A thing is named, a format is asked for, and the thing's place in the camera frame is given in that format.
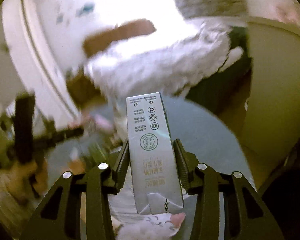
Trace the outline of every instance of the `white box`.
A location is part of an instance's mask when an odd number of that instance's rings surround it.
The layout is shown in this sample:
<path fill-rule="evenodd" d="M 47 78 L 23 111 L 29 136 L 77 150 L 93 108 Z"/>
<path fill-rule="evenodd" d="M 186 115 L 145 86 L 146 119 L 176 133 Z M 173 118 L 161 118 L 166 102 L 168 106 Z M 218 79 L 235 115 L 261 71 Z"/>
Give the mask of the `white box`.
<path fill-rule="evenodd" d="M 137 212 L 180 212 L 183 195 L 160 93 L 127 98 L 127 122 Z"/>

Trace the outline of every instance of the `silver screw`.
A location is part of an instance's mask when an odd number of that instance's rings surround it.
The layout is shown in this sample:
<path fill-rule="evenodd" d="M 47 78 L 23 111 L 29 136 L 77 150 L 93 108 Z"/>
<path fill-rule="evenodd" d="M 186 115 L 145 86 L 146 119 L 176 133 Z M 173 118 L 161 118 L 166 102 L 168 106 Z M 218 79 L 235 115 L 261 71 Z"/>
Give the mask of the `silver screw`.
<path fill-rule="evenodd" d="M 241 174 L 240 172 L 238 172 L 238 171 L 235 171 L 235 172 L 233 173 L 233 176 L 235 176 L 237 179 L 242 178 L 242 174 Z"/>
<path fill-rule="evenodd" d="M 71 172 L 69 172 L 69 171 L 66 171 L 64 174 L 62 174 L 62 177 L 64 178 L 64 179 L 69 179 L 70 177 L 71 177 Z"/>
<path fill-rule="evenodd" d="M 99 166 L 98 166 L 98 168 L 100 170 L 105 170 L 106 168 L 108 168 L 108 164 L 106 164 L 106 163 L 100 163 Z"/>
<path fill-rule="evenodd" d="M 205 170 L 207 168 L 207 165 L 205 165 L 204 163 L 199 163 L 197 167 L 199 170 Z"/>

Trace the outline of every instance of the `cat face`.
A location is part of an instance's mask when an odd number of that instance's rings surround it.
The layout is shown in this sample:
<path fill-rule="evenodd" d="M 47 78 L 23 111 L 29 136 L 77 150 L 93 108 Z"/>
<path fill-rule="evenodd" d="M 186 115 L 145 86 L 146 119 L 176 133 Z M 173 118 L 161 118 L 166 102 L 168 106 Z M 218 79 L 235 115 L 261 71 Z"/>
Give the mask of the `cat face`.
<path fill-rule="evenodd" d="M 145 216 L 139 223 L 125 225 L 117 240 L 168 240 L 179 231 L 185 216 L 184 213 Z"/>

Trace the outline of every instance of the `white blanket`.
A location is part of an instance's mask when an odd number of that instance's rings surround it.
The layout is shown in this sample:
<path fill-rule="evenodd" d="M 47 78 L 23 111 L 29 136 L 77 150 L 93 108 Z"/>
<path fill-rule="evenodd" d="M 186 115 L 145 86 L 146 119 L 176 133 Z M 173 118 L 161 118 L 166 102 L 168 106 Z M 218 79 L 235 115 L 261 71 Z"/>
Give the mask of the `white blanket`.
<path fill-rule="evenodd" d="M 125 98 L 161 91 L 174 94 L 195 86 L 218 71 L 227 59 L 230 28 L 205 20 L 151 35 L 113 42 L 85 66 L 107 98 Z"/>

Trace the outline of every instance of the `gray tabletop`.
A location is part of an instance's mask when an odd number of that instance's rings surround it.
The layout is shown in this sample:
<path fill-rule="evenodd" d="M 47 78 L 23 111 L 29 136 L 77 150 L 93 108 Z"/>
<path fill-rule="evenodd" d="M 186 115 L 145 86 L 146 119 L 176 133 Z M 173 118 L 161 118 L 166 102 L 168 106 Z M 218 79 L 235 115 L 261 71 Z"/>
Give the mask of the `gray tabletop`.
<path fill-rule="evenodd" d="M 226 174 L 231 174 L 233 171 L 240 171 L 254 187 L 250 169 L 236 137 L 220 120 L 201 106 L 190 101 L 179 98 L 163 98 L 163 103 L 167 113 L 172 140 L 179 138 L 186 151 L 196 154 L 200 162 L 208 164 L 215 171 Z M 109 119 L 113 116 L 113 111 L 109 106 L 99 107 L 92 111 L 92 113 L 101 114 Z M 56 151 L 69 152 L 69 146 L 73 146 L 73 144 L 73 142 L 68 142 L 58 147 Z M 64 157 L 61 158 L 55 152 L 51 154 L 49 163 L 53 163 L 53 161 L 64 163 L 64 160 L 61 160 Z M 53 170 L 55 170 L 53 167 L 49 167 L 49 171 L 53 173 Z M 60 173 L 57 176 L 53 176 L 53 178 L 50 177 L 50 183 L 53 183 L 58 176 L 60 176 Z M 195 213 L 196 195 L 186 198 L 184 204 L 186 220 L 173 239 L 189 240 L 190 238 Z M 220 205 L 220 221 L 219 239 L 223 239 L 223 204 Z"/>

